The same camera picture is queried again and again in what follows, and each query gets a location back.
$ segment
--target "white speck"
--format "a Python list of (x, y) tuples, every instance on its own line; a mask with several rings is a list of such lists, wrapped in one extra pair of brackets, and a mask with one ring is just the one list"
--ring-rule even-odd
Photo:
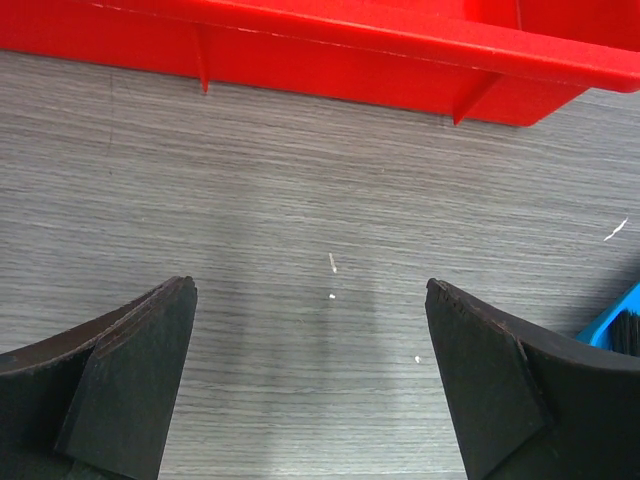
[(333, 273), (337, 273), (338, 267), (336, 267), (336, 262), (333, 260), (333, 253), (329, 253), (329, 261), (331, 262), (331, 270), (333, 270)]
[(624, 226), (627, 224), (627, 222), (629, 221), (629, 217), (625, 218), (622, 223), (620, 225), (618, 225), (613, 232), (611, 232), (611, 235), (608, 235), (604, 241), (606, 242), (607, 240), (609, 240), (610, 238), (612, 238), (616, 233), (618, 233), (620, 230), (622, 230), (624, 228)]

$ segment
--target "floor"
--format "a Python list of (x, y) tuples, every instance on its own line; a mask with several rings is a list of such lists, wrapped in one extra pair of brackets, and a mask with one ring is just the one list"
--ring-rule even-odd
[(428, 278), (568, 335), (640, 278), (640, 95), (453, 127), (0, 52), (0, 118), (0, 350), (196, 280), (162, 479), (464, 479)]

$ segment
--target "red plastic bin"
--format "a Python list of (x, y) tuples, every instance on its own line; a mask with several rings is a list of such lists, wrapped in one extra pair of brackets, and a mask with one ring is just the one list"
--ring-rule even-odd
[(640, 89), (640, 0), (6, 0), (0, 47), (528, 126)]

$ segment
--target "black bristle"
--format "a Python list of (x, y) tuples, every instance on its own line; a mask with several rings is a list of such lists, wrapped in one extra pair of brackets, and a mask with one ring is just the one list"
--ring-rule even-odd
[(640, 357), (640, 315), (629, 310), (618, 314), (609, 326), (614, 352)]

